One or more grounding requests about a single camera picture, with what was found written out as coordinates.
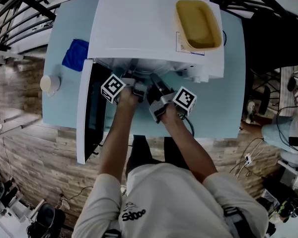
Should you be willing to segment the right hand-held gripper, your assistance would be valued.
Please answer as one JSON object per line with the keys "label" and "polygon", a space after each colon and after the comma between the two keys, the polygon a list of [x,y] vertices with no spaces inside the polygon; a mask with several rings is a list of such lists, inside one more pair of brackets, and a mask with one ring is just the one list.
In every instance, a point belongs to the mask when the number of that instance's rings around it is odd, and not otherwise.
{"label": "right hand-held gripper", "polygon": [[150,74],[149,77],[152,86],[147,92],[147,101],[154,121],[160,123],[161,116],[172,103],[179,115],[188,117],[196,104],[197,96],[183,86],[178,91],[173,90],[155,73]]}

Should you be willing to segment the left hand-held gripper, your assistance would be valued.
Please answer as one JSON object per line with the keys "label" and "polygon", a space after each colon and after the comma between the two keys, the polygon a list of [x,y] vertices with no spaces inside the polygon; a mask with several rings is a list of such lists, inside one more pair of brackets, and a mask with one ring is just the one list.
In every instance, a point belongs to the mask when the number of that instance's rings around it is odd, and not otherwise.
{"label": "left hand-held gripper", "polygon": [[138,102],[141,103],[146,97],[148,87],[140,81],[135,74],[135,67],[129,67],[125,70],[122,76],[119,78],[115,74],[112,74],[101,86],[101,95],[106,100],[113,104],[118,100],[120,92],[124,88],[131,88],[134,95],[138,96]]}

